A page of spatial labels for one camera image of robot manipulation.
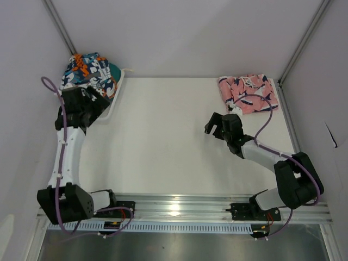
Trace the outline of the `blue patterned shorts pile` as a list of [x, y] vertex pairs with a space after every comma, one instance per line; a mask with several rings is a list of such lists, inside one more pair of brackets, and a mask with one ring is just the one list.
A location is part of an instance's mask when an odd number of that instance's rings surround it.
[[116, 96], [123, 71], [99, 53], [74, 54], [70, 57], [59, 89], [92, 87], [109, 102]]

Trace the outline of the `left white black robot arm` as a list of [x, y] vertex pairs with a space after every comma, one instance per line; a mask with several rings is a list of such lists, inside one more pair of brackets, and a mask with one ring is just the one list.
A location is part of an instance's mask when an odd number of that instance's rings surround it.
[[110, 189], [87, 192], [79, 182], [80, 154], [87, 129], [109, 107], [109, 101], [92, 87], [72, 87], [61, 92], [63, 105], [55, 121], [57, 154], [52, 176], [37, 201], [54, 225], [90, 219], [99, 210], [113, 217], [118, 204]]

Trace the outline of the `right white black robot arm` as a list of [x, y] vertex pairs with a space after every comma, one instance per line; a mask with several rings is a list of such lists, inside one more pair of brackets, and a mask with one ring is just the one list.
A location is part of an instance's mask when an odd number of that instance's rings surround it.
[[213, 113], [204, 132], [225, 141], [232, 154], [253, 161], [275, 174], [276, 188], [250, 198], [248, 213], [252, 218], [261, 219], [268, 210], [279, 207], [294, 210], [315, 205], [324, 193], [324, 186], [306, 153], [286, 154], [257, 142], [244, 133], [238, 115]]

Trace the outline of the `pink shark print shorts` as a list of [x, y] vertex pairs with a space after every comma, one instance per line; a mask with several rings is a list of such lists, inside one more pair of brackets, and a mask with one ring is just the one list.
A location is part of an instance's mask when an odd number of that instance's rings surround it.
[[279, 107], [274, 83], [264, 74], [222, 76], [217, 83], [226, 108], [229, 104], [235, 104], [243, 110], [243, 115], [276, 110]]

